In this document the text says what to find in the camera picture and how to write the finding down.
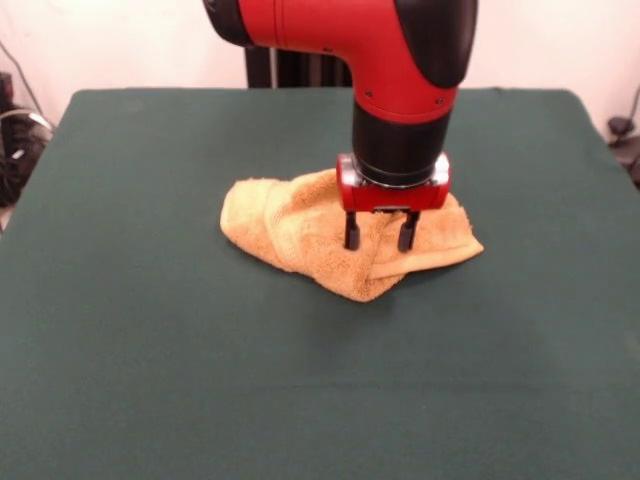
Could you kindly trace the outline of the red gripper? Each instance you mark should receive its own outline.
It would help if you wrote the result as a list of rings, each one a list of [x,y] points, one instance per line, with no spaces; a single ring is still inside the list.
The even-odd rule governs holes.
[[[449,194],[451,166],[445,153],[439,155],[434,169],[425,183],[408,188],[391,188],[367,180],[357,169],[353,154],[340,154],[337,158],[336,177],[338,192],[346,213],[344,248],[357,250],[360,228],[355,212],[408,212],[400,227],[398,250],[413,248],[415,232],[421,211],[441,208]]]

